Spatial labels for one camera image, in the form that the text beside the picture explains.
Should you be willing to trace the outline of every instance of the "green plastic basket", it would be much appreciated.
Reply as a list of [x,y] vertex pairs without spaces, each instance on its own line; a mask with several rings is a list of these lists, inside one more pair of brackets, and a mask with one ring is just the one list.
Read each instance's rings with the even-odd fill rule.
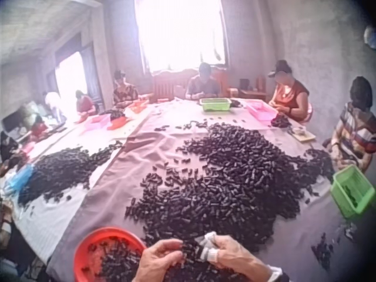
[[[348,166],[335,173],[333,179],[331,194],[343,216],[349,219],[357,214],[363,214],[375,197],[375,189],[359,168],[354,165]],[[351,195],[355,198],[357,207],[352,204],[345,191],[345,186],[348,187]]]
[[231,100],[228,98],[204,98],[200,104],[205,112],[230,110]]

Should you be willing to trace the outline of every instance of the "doorway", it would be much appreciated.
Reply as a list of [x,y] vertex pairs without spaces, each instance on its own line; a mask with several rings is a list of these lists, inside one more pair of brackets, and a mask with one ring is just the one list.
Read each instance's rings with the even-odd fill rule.
[[64,115],[68,120],[76,121],[76,91],[88,92],[81,54],[76,52],[66,58],[56,68],[55,73]]

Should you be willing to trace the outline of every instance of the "large table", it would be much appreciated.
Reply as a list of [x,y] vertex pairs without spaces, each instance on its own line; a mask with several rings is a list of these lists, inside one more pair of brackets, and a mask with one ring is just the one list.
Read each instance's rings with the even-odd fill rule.
[[[68,147],[82,146],[89,153],[94,153],[117,140],[124,143],[150,114],[150,110],[146,109],[138,115],[126,110],[130,121],[116,130],[103,128],[87,131],[85,122],[78,125],[67,125],[65,131],[56,133],[35,145],[29,153],[31,163],[37,162],[43,155],[49,155]],[[118,153],[119,149],[115,150],[111,158],[93,172],[90,177],[90,188],[96,184]],[[14,204],[13,218],[17,228],[31,249],[45,264],[87,193],[88,191],[83,189],[82,184],[79,184],[77,187],[65,191],[65,196],[59,203],[54,201],[47,203],[41,196],[30,202],[28,207],[21,207],[17,204],[17,196],[11,199]],[[72,197],[70,201],[65,200],[67,195]]]
[[[203,119],[207,119],[209,125],[226,122],[259,130],[288,155],[302,155],[311,147],[322,149],[316,142],[301,144],[283,130],[260,123],[244,108],[225,113],[204,113],[200,106],[191,101],[160,104],[127,139],[115,161],[76,209],[48,264],[50,275],[58,281],[73,281],[75,249],[83,238],[100,227],[121,227],[143,236],[142,224],[124,219],[126,206],[130,205],[133,197],[142,197],[143,190],[139,183],[152,171],[153,165],[161,166],[173,158],[182,159],[183,156],[176,153],[175,148],[181,146],[185,139],[207,134],[206,129],[195,126],[190,130],[176,129],[175,126]],[[165,132],[154,131],[163,125],[170,127]],[[198,159],[191,158],[191,167],[200,167]],[[278,217],[273,238],[257,254],[265,263],[283,268],[294,281],[333,281],[340,273],[350,269],[350,260],[356,260],[360,255],[347,239],[342,238],[340,244],[334,244],[333,271],[327,273],[311,251],[311,246],[320,242],[323,232],[326,232],[329,243],[343,232],[344,219],[330,195],[330,186],[328,180],[319,177],[313,189],[319,192],[320,197],[311,198],[308,205],[302,200],[301,213],[294,220]]]

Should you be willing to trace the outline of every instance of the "plaid shirt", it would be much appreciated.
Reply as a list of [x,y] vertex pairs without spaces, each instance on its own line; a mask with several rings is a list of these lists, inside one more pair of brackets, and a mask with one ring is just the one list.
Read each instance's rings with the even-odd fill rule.
[[340,149],[355,158],[360,169],[368,166],[371,156],[376,152],[376,118],[371,112],[362,112],[352,106],[345,105],[340,121],[335,129],[339,137]]

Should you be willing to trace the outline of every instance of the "ceiling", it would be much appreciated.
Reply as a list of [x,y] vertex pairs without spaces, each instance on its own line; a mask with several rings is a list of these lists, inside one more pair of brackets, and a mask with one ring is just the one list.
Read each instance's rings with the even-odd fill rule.
[[1,65],[38,56],[59,31],[89,6],[70,0],[1,1]]

